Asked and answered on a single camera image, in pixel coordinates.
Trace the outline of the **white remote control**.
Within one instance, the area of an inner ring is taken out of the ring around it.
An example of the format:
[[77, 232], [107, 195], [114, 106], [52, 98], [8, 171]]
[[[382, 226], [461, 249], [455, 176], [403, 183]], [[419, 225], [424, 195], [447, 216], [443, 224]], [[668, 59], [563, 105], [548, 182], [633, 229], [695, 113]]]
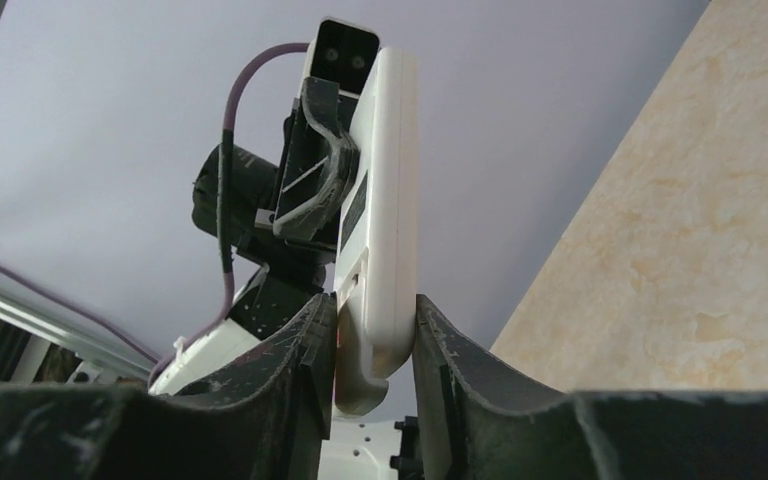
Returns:
[[360, 150], [340, 212], [334, 289], [338, 346], [334, 412], [358, 418], [385, 399], [416, 335], [418, 61], [382, 49], [359, 97], [350, 136]]

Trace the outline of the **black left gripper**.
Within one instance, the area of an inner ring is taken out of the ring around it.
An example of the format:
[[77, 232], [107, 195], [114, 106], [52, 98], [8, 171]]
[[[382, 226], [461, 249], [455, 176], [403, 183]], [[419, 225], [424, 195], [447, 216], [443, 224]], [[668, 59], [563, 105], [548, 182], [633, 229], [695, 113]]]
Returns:
[[223, 132], [194, 183], [191, 218], [217, 238], [226, 284], [240, 256], [302, 290], [322, 289], [336, 257], [338, 211], [359, 166], [340, 107], [336, 82], [304, 79], [279, 164]]

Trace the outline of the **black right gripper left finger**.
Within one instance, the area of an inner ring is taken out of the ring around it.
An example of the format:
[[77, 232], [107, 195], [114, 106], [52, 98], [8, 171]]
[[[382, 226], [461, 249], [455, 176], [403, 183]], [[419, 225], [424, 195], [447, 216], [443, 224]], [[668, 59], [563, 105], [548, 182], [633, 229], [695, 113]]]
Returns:
[[178, 394], [0, 384], [0, 479], [313, 479], [329, 436], [336, 303]]

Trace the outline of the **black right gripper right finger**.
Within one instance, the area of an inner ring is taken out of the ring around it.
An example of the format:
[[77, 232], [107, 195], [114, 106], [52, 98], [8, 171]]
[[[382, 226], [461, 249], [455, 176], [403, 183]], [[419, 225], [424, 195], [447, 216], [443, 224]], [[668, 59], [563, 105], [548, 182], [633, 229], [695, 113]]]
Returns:
[[768, 479], [768, 392], [573, 391], [512, 368], [417, 299], [429, 479]]

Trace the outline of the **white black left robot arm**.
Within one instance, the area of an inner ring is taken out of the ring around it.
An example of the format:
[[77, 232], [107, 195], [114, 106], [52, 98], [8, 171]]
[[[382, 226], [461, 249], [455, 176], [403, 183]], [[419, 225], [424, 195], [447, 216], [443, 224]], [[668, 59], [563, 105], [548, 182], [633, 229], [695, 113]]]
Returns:
[[219, 243], [219, 321], [179, 338], [150, 376], [153, 394], [173, 394], [280, 330], [322, 292], [338, 250], [339, 216], [359, 150], [348, 127], [357, 99], [339, 83], [306, 78], [284, 122], [274, 165], [225, 132], [197, 176], [192, 221]]

